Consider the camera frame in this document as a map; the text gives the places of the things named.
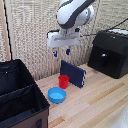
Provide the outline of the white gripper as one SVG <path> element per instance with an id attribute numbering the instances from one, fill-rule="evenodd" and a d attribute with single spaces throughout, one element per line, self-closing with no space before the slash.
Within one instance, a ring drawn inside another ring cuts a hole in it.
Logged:
<path id="1" fill-rule="evenodd" d="M 57 57 L 58 52 L 56 47 L 76 45 L 79 42 L 80 33 L 62 33 L 61 30 L 53 30 L 47 33 L 47 46 L 52 48 L 54 57 Z M 71 47 L 66 49 L 66 55 L 70 55 Z"/>

